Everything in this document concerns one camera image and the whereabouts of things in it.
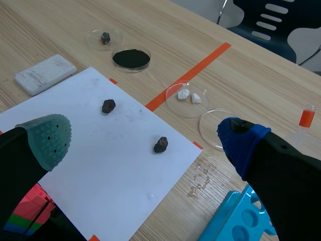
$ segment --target chair backrest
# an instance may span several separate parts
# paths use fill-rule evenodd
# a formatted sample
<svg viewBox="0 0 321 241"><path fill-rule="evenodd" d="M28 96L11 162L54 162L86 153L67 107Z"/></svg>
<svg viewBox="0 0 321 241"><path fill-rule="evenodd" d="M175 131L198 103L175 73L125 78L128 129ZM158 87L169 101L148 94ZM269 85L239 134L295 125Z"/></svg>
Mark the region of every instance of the chair backrest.
<svg viewBox="0 0 321 241"><path fill-rule="evenodd" d="M244 11L244 19L230 30L292 62L296 55L287 43L289 34L297 28L321 27L321 0L233 0L233 3ZM284 50L293 53L284 54Z"/></svg>

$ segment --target petri dish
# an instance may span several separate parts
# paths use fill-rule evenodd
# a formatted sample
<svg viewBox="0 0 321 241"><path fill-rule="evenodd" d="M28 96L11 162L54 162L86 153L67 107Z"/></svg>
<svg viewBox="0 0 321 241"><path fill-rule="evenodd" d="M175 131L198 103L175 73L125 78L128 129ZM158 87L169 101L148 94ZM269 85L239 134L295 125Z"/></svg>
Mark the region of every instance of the petri dish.
<svg viewBox="0 0 321 241"><path fill-rule="evenodd" d="M103 44L100 40L103 33L109 33L110 42ZM121 31L114 28L102 28L90 31L85 34L85 42L88 47L98 51L109 51L121 45L123 41L123 34Z"/></svg>
<svg viewBox="0 0 321 241"><path fill-rule="evenodd" d="M200 133L203 139L218 150L223 150L222 143L217 136L217 126L222 120L234 115L226 109L211 109L202 114L200 119Z"/></svg>
<svg viewBox="0 0 321 241"><path fill-rule="evenodd" d="M114 66L128 73L141 72L149 66L151 54L146 48L137 45L123 45L112 51Z"/></svg>
<svg viewBox="0 0 321 241"><path fill-rule="evenodd" d="M178 92L181 89L188 89L190 95L187 99L178 99ZM200 104L192 103L192 93L196 93L201 98ZM174 83L166 90L166 104L176 114L187 118L199 117L207 111L209 100L206 90L202 90L190 83Z"/></svg>

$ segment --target white rock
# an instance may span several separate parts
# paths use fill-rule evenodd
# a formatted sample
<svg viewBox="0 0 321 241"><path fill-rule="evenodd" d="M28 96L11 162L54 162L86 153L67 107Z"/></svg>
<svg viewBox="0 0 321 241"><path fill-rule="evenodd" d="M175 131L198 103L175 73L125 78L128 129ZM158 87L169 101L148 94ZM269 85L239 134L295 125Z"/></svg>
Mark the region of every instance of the white rock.
<svg viewBox="0 0 321 241"><path fill-rule="evenodd" d="M192 94L192 103L193 103L193 104L200 104L200 103L202 103L202 100L201 100L201 98L199 97L198 94L196 94L196 93L193 93L193 94Z"/></svg>
<svg viewBox="0 0 321 241"><path fill-rule="evenodd" d="M181 89L178 92L179 99L187 99L187 97L189 97L189 95L190 95L190 91L188 89Z"/></svg>

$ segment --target orange tape strip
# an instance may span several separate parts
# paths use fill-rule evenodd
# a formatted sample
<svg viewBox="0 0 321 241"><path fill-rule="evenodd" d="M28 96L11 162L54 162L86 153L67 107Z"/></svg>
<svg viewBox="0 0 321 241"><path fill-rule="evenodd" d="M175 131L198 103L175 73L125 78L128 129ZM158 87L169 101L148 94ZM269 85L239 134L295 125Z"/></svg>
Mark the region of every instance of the orange tape strip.
<svg viewBox="0 0 321 241"><path fill-rule="evenodd" d="M197 146L198 148L200 148L201 150L203 149L203 147L202 147L200 144L198 144L197 142L193 142L193 144L194 144L195 146Z"/></svg>
<svg viewBox="0 0 321 241"><path fill-rule="evenodd" d="M99 241L99 239L96 237L96 235L93 235L88 241Z"/></svg>
<svg viewBox="0 0 321 241"><path fill-rule="evenodd" d="M220 47L218 47L214 52L212 52L209 56L203 59L200 63L195 65L190 71L184 74L181 78L176 80L173 84L178 83L187 83L191 79L193 79L196 75L198 75L203 69L209 66L215 59L217 59L221 54L223 54L231 45L229 43L224 43ZM168 93L169 95L174 94L177 90L181 88L180 85L171 88L171 92ZM150 111L156 110L161 104L163 104L166 100L166 90L160 93L156 98L154 98L151 102L149 102L145 107Z"/></svg>
<svg viewBox="0 0 321 241"><path fill-rule="evenodd" d="M110 80L110 82L112 82L113 84L117 84L116 80L114 80L114 79L109 79L109 80Z"/></svg>

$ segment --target table surface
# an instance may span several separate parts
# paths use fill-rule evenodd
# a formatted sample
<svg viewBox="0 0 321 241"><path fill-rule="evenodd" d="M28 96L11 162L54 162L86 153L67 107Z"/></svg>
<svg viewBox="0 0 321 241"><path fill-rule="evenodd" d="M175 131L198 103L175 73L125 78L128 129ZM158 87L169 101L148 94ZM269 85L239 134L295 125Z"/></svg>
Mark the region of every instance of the table surface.
<svg viewBox="0 0 321 241"><path fill-rule="evenodd" d="M147 104L224 42L232 46L191 81L207 90L210 107L285 137L296 130L304 105L319 100L319 76L166 0L1 0L0 22L0 112L30 98L13 75L57 53L79 72L94 67ZM110 51L88 48L85 33L104 26L120 29L124 44L147 48L149 68L124 73L113 66ZM132 240L196 240L227 192L246 183L224 153L202 139L199 118L180 117L165 103L154 112L204 150ZM316 113L311 127L319 140L320 117ZM206 188L190 197L207 177Z"/></svg>

